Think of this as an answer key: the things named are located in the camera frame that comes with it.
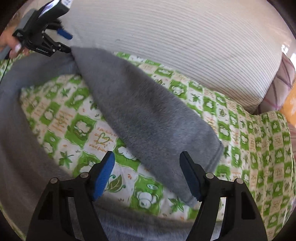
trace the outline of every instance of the fingernail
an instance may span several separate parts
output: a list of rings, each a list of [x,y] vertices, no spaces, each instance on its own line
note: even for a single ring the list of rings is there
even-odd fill
[[[20,49],[22,48],[22,45],[20,43],[18,43],[16,46],[15,46],[15,52],[18,53],[18,51],[20,51]]]

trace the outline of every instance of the gray fleece cloth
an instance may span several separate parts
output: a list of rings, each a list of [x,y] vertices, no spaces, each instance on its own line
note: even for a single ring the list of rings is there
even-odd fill
[[[19,91],[62,74],[81,74],[131,152],[184,202],[196,203],[179,155],[186,150],[205,171],[214,171],[223,145],[212,128],[139,68],[104,50],[74,47],[72,55],[32,54],[16,62],[0,85],[0,201],[21,231],[27,233],[48,180],[71,177],[38,144],[18,102]],[[185,240],[192,227],[118,207],[104,197],[95,208],[110,240]]]

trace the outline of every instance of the cartoon sheep print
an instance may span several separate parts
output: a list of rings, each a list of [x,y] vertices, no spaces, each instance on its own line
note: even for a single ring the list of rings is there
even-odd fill
[[[279,112],[250,115],[223,94],[169,67],[125,53],[118,56],[145,71],[213,128],[225,147],[214,174],[222,180],[244,180],[272,240],[289,217],[295,195],[295,161],[285,117]],[[69,174],[89,171],[111,150],[116,162],[104,196],[161,218],[194,221],[198,210],[185,205],[141,164],[108,125],[81,76],[60,76],[24,89],[20,101],[40,145]],[[218,220],[223,219],[223,206],[225,199]]]

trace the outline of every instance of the orange fabric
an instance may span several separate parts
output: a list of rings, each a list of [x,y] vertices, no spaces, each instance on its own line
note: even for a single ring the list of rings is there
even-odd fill
[[[291,89],[280,112],[286,116],[289,123],[296,127],[296,84]]]

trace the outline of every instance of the cable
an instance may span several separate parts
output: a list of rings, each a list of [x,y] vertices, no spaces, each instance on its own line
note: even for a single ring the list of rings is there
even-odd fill
[[[5,73],[6,73],[6,70],[7,70],[7,68],[8,68],[9,62],[10,62],[10,58],[8,59],[8,62],[7,62],[6,68],[5,68],[5,70],[4,70],[4,72],[3,72],[3,75],[2,75],[2,77],[1,77],[0,84],[1,84],[2,79],[3,79],[3,77],[4,77]]]

